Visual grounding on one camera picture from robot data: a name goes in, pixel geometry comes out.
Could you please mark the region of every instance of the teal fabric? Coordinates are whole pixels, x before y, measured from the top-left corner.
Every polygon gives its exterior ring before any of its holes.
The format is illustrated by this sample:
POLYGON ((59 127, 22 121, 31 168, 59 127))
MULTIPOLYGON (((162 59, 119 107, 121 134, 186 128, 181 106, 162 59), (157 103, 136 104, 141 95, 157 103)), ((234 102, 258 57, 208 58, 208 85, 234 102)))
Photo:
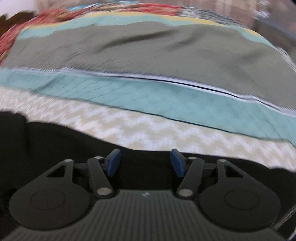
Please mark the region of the teal fabric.
MULTIPOLYGON (((117 16, 114 15, 107 15, 107 16, 96 16, 96 17, 82 17, 73 19, 63 25, 58 25, 54 27, 39 27, 39 28, 29 28, 22 30, 20 35, 17 39, 26 39, 30 37, 44 37, 52 34, 55 31, 61 31, 66 29, 74 29, 74 28, 81 28, 86 27, 92 24, 101 25, 101 26, 111 26, 111 25, 126 25, 131 23, 137 22, 160 22, 169 26, 179 26, 179 25, 190 25, 196 24, 192 21, 172 21, 169 19, 165 19, 160 15, 143 15, 143 16, 117 16)), ((255 36, 246 29, 236 26, 236 25, 224 25, 222 28, 231 28, 239 31, 242 36, 245 38, 254 41, 254 42, 261 42, 267 44, 271 47, 274 47, 269 41, 267 41, 262 36, 255 36)))
POLYGON ((69 71, 0 70, 0 84, 39 94, 81 99, 258 138, 296 145, 296 118, 259 103, 158 81, 79 75, 69 71))

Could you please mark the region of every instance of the triangular cutout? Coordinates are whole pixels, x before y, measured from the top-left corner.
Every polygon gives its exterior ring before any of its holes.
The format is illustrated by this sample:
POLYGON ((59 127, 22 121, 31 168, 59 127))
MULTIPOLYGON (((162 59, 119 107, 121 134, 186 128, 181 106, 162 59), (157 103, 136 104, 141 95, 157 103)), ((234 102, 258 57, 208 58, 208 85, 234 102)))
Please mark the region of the triangular cutout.
POLYGON ((47 177, 64 177, 66 171, 66 166, 61 165, 55 169, 52 173, 49 173, 47 177))
POLYGON ((226 167, 226 176, 227 177, 240 177, 240 178, 243 177, 243 175, 239 174, 236 170, 232 169, 230 166, 226 167))

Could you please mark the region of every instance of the beige and white patterned fabric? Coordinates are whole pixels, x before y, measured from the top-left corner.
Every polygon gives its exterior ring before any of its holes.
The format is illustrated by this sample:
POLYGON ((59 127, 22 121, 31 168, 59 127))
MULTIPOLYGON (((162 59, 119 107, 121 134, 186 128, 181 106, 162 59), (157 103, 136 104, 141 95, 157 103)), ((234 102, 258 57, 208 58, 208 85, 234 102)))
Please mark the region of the beige and white patterned fabric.
POLYGON ((171 150, 245 158, 268 167, 296 170, 296 150, 273 142, 226 133, 163 117, 65 100, 0 87, 0 110, 29 121, 68 126, 96 138, 137 150, 171 150))

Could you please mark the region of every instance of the brown object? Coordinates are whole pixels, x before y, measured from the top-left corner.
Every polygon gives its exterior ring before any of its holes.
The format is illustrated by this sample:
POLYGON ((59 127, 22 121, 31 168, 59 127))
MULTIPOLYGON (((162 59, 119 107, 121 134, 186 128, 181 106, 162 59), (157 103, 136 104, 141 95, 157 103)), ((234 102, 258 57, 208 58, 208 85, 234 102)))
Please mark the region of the brown object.
POLYGON ((5 15, 0 16, 0 37, 15 24, 25 23, 33 17, 34 12, 19 12, 9 19, 5 15))

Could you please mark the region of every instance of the ridged surface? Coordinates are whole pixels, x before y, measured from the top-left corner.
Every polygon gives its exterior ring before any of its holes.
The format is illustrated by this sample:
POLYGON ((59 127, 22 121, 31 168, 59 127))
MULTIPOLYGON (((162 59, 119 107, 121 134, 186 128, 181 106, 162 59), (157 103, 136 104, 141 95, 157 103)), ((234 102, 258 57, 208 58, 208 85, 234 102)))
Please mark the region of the ridged surface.
POLYGON ((97 201, 74 225, 56 231, 16 229, 4 241, 283 241, 272 229, 253 233, 224 230, 206 220, 191 201, 170 191, 120 191, 97 201))

